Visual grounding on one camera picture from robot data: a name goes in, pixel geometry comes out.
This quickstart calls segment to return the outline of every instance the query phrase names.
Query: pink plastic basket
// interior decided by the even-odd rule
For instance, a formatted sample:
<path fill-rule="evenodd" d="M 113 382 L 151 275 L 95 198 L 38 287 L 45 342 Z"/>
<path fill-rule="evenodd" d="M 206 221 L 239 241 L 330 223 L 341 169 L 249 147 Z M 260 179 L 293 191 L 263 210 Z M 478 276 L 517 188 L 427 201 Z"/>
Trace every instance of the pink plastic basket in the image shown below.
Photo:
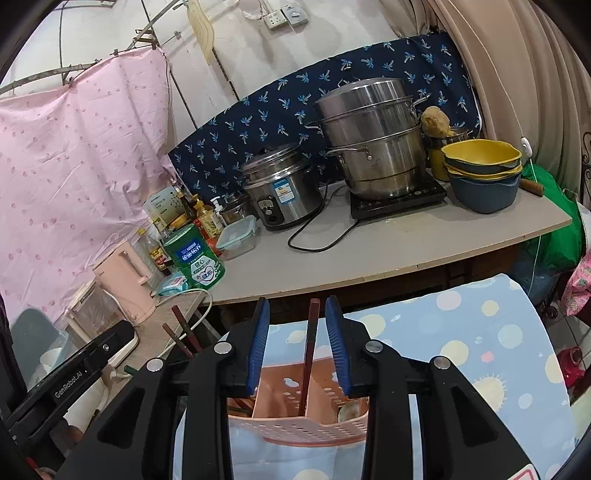
<path fill-rule="evenodd" d="M 267 442 L 302 447 L 345 445 L 365 440 L 368 404 L 361 416 L 338 422 L 339 408 L 349 401 L 339 387 L 331 357 L 315 360 L 308 390 L 306 415 L 298 417 L 303 364 L 264 367 L 252 418 L 230 415 L 232 426 L 257 432 Z"/>

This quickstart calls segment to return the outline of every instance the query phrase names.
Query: metal screw head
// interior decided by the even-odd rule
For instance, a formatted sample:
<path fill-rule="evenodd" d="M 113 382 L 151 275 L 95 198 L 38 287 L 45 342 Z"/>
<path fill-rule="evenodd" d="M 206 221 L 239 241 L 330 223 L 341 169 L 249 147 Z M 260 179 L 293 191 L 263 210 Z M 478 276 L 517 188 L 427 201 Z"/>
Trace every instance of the metal screw head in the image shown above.
<path fill-rule="evenodd" d="M 218 342 L 213 347 L 213 351 L 219 354 L 228 353 L 230 350 L 232 345 L 228 342 Z"/>
<path fill-rule="evenodd" d="M 164 361 L 161 358 L 153 358 L 146 364 L 146 368 L 151 372 L 157 372 L 164 366 Z"/>
<path fill-rule="evenodd" d="M 370 340 L 365 344 L 365 349 L 371 353 L 380 353 L 384 349 L 384 346 L 377 340 Z"/>
<path fill-rule="evenodd" d="M 433 365 L 435 365 L 439 370 L 447 370 L 451 367 L 452 363 L 449 361 L 449 358 L 437 356 L 435 357 L 435 360 L 433 360 Z"/>

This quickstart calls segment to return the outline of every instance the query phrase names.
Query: wall switch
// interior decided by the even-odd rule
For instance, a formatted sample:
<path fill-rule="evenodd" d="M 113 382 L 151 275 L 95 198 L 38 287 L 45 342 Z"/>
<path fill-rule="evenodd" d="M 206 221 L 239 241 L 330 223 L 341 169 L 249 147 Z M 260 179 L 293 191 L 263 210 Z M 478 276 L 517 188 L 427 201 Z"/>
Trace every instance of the wall switch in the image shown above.
<path fill-rule="evenodd" d="M 275 10 L 273 13 L 265 15 L 263 19 L 265 20 L 269 30 L 275 30 L 276 28 L 279 28 L 283 25 L 287 25 L 287 19 L 281 10 Z"/>
<path fill-rule="evenodd" d="M 308 15 L 304 9 L 298 5 L 286 5 L 281 11 L 284 13 L 287 21 L 292 27 L 308 23 Z"/>

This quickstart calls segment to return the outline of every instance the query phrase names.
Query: navy blue fabric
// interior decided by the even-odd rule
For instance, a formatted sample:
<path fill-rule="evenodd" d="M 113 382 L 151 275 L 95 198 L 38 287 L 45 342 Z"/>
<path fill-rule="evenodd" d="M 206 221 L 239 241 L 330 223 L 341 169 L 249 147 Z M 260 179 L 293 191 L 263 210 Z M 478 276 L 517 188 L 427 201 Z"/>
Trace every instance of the navy blue fabric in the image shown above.
<path fill-rule="evenodd" d="M 313 103 L 344 83 L 374 77 L 404 79 L 415 99 L 431 93 L 420 109 L 438 105 L 452 126 L 479 130 L 466 70 L 444 32 L 357 48 L 305 67 L 243 98 L 189 135 L 170 157 L 193 193 L 205 200 L 239 189 L 239 167 L 264 145 L 298 142 L 316 165 L 320 181 L 342 179 L 326 142 L 304 124 L 317 118 Z"/>

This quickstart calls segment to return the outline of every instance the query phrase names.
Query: white wall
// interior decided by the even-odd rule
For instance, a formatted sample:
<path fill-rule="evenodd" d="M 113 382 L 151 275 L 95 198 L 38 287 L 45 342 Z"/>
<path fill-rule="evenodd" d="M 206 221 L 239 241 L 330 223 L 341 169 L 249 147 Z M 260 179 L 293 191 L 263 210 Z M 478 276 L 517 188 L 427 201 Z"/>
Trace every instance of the white wall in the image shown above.
<path fill-rule="evenodd" d="M 29 75 L 60 67 L 60 10 L 51 12 L 33 32 L 13 62 L 0 85 L 12 83 Z M 63 65 L 91 63 L 103 59 L 119 46 L 119 33 L 113 24 L 113 12 L 108 4 L 76 1 L 66 5 L 63 12 L 61 45 Z M 26 95 L 61 86 L 59 75 L 23 85 L 5 93 Z"/>
<path fill-rule="evenodd" d="M 144 0 L 153 18 L 170 0 Z M 306 65 L 363 45 L 392 40 L 379 0 L 300 0 L 309 15 L 305 26 L 269 32 L 263 20 L 246 19 L 235 0 L 201 0 L 215 30 L 214 47 L 240 98 Z M 280 8 L 287 0 L 268 0 Z M 64 11 L 64 65 L 105 58 L 124 50 L 147 19 L 140 0 L 117 0 L 113 8 L 96 2 L 72 2 Z M 3 85 L 42 70 L 59 67 L 59 12 L 52 12 L 25 45 Z M 187 9 L 169 10 L 154 30 L 197 125 L 236 102 L 215 58 L 207 65 L 187 19 Z M 174 32 L 180 32 L 180 39 Z M 39 80 L 16 90 L 22 95 L 61 85 L 59 77 Z M 195 127 L 177 89 L 171 84 L 168 147 Z"/>

